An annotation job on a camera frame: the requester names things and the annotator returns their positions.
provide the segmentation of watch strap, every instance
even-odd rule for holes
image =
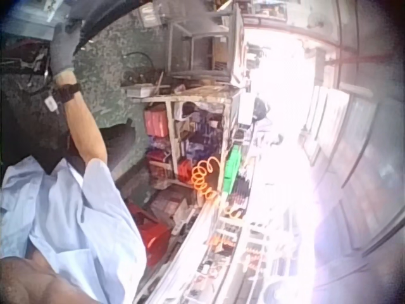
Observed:
[[[74,98],[75,93],[81,90],[82,86],[78,82],[76,84],[65,84],[53,91],[53,97],[59,103],[67,103]]]

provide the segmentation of skin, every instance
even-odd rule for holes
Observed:
[[[57,86],[75,84],[76,76],[65,71],[55,77]],[[70,134],[87,165],[93,158],[107,164],[107,149],[96,121],[81,92],[65,103]],[[79,288],[59,276],[44,256],[30,243],[26,258],[0,260],[0,303],[5,304],[71,304],[98,303]]]

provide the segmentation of hand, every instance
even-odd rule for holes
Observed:
[[[73,70],[73,53],[80,40],[82,23],[69,27],[66,23],[58,23],[51,41],[51,70],[55,76],[65,70]]]

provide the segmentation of person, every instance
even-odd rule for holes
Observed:
[[[79,38],[79,25],[67,30],[58,24],[50,52],[84,174],[65,158],[49,175],[33,156],[6,169],[1,303],[131,303],[146,267],[139,230],[115,187],[108,150],[73,72]]]

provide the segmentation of light blue shirt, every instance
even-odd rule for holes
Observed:
[[[53,270],[101,303],[131,303],[145,247],[108,167],[81,177],[66,160],[46,175],[31,156],[7,169],[1,193],[1,257],[25,257],[28,238]]]

